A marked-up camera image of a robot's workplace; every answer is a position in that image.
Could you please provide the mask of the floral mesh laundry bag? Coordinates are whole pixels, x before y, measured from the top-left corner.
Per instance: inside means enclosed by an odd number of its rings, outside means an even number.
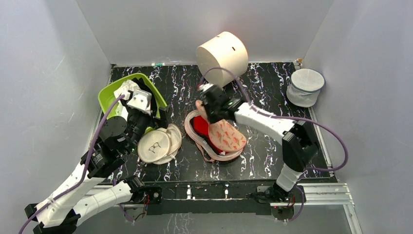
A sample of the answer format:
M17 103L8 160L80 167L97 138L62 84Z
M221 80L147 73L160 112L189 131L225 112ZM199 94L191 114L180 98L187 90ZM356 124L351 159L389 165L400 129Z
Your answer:
M195 145L201 151L204 161L214 162L234 160L242 153L247 143L246 137L225 119L220 120L217 123L209 123L206 111L202 104L201 100L195 101L196 110L186 115L184 120L186 134L195 142ZM227 152L226 155L215 154L203 138L195 133L189 121L196 116L202 116L208 122L209 139L217 148Z

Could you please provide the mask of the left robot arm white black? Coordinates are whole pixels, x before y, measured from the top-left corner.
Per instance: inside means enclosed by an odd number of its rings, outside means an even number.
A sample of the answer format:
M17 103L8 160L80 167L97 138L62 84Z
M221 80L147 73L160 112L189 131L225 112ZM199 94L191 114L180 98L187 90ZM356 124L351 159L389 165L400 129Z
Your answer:
M148 126L167 125L169 110L169 105L157 107L155 115L133 110L128 120L106 113L88 151L68 178L44 201L25 207L28 220L37 223L33 232L71 234L81 223L113 206L129 202L142 204L146 214L149 205L160 204L161 187L146 185L135 175L92 196L87 193L120 168L125 162L124 156L136 154L137 143L146 135Z

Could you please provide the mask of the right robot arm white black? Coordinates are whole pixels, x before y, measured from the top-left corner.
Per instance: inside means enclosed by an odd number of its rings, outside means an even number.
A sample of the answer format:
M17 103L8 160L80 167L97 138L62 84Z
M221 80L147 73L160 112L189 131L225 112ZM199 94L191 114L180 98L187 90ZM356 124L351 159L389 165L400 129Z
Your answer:
M320 148L312 123L307 119L292 120L277 116L242 98L229 98L220 87L210 83L200 85L198 90L210 123L231 120L251 127L281 145L283 168L276 182L265 190L257 189L250 197L260 203L288 201Z

